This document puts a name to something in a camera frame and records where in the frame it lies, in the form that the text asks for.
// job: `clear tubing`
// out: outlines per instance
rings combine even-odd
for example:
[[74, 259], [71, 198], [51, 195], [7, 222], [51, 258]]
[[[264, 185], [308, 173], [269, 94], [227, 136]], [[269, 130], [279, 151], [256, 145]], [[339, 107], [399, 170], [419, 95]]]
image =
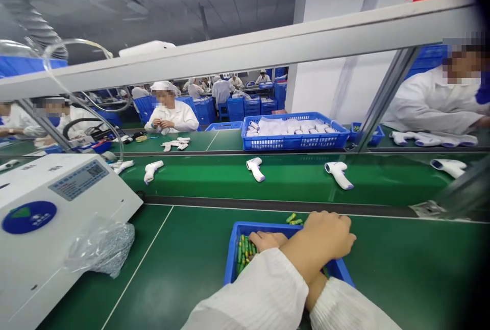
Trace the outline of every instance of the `clear tubing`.
[[[91, 46], [100, 48], [104, 52], [104, 55], [106, 56], [106, 58], [108, 58], [108, 59], [112, 58], [112, 53], [110, 53], [108, 50], [106, 50], [100, 44], [95, 43], [95, 42], [92, 42], [92, 41], [89, 41], [89, 40], [85, 40], [85, 39], [65, 39], [65, 40], [62, 40], [61, 42], [58, 42], [58, 43], [55, 43], [55, 44], [50, 44], [48, 47], [46, 47], [46, 49], [44, 50], [44, 53], [42, 54], [42, 58], [43, 58], [44, 69], [46, 70], [46, 72], [50, 76], [50, 78], [53, 79], [53, 81], [60, 86], [60, 88], [62, 89], [63, 93], [69, 94], [71, 101], [75, 101], [75, 102], [79, 103], [83, 108], [85, 108], [87, 111], [89, 111], [91, 114], [93, 114], [95, 117], [97, 117], [98, 119], [100, 119], [103, 123], [105, 123], [109, 127], [109, 129], [114, 133], [114, 135], [116, 136], [117, 140], [119, 141], [119, 161], [117, 162], [117, 164], [122, 164], [123, 163], [123, 160], [124, 160], [124, 146], [123, 146], [123, 141], [121, 140], [121, 136], [119, 135], [119, 133], [117, 132], [117, 130], [115, 129], [115, 127], [113, 125], [111, 125], [110, 122], [108, 122], [100, 114], [98, 114], [96, 111], [94, 111], [92, 108], [86, 106], [81, 99], [79, 99], [67, 87], [65, 87], [61, 83], [61, 81], [59, 81], [56, 78], [56, 76], [53, 74], [53, 69], [51, 68], [50, 58], [51, 58], [53, 52], [56, 51], [56, 49], [63, 48], [67, 44], [88, 44], [88, 45], [91, 45]], [[129, 94], [130, 93], [128, 92], [128, 97], [129, 97], [128, 98], [128, 103], [131, 102], [131, 98], [130, 98], [130, 95]]]

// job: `blue circular logo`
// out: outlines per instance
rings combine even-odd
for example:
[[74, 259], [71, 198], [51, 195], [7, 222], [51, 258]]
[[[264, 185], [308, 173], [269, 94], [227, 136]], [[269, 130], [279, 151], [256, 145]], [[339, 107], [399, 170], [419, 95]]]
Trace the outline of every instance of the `blue circular logo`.
[[56, 206], [49, 201], [33, 201], [12, 209], [2, 221], [5, 232], [24, 234], [35, 231], [56, 215]]

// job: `plastic bag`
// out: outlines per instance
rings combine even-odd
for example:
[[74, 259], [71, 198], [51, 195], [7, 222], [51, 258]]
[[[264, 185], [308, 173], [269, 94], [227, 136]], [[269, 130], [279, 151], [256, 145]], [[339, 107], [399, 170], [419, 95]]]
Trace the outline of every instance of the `plastic bag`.
[[134, 226], [95, 216], [71, 245], [65, 266], [72, 272], [95, 271], [116, 278], [134, 242]]

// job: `label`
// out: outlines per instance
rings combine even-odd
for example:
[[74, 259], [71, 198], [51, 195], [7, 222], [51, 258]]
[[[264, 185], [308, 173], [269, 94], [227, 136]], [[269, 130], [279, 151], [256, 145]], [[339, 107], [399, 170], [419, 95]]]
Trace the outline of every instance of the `label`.
[[72, 174], [63, 177], [59, 181], [56, 181], [48, 188], [56, 192], [65, 200], [72, 201], [108, 174], [109, 171], [106, 170], [99, 161], [95, 160], [84, 165]]

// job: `ceiling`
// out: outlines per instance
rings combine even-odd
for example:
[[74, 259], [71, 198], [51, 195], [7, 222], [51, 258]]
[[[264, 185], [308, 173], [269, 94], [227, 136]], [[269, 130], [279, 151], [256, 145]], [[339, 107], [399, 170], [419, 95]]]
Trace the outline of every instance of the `ceiling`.
[[[147, 15], [114, 13], [88, 0], [31, 0], [62, 38], [84, 38], [117, 54], [127, 46], [162, 40], [205, 40], [199, 3], [211, 39], [292, 24], [295, 0], [139, 0]], [[22, 30], [0, 9], [0, 38], [21, 41]], [[71, 46], [71, 64], [102, 58], [92, 47]]]

